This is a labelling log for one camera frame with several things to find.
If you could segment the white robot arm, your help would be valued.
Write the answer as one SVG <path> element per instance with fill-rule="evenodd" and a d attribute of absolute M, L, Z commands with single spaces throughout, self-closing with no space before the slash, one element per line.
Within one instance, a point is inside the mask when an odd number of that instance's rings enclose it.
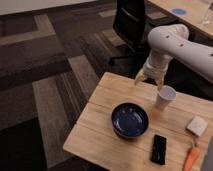
<path fill-rule="evenodd" d="M 188 40 L 184 24 L 159 26 L 148 34 L 148 58 L 135 76 L 134 84 L 153 79 L 158 89 L 164 84 L 170 61 L 175 58 L 213 84 L 213 47 Z"/>

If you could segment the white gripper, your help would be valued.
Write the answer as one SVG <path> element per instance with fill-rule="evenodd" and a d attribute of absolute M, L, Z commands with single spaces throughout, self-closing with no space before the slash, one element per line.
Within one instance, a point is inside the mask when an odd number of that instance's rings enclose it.
<path fill-rule="evenodd" d="M 139 71 L 135 77 L 134 84 L 145 81 L 147 78 L 154 79 L 157 90 L 160 91 L 164 85 L 164 77 L 168 69 L 169 60 L 166 58 L 148 57 L 143 65 L 143 71 Z"/>

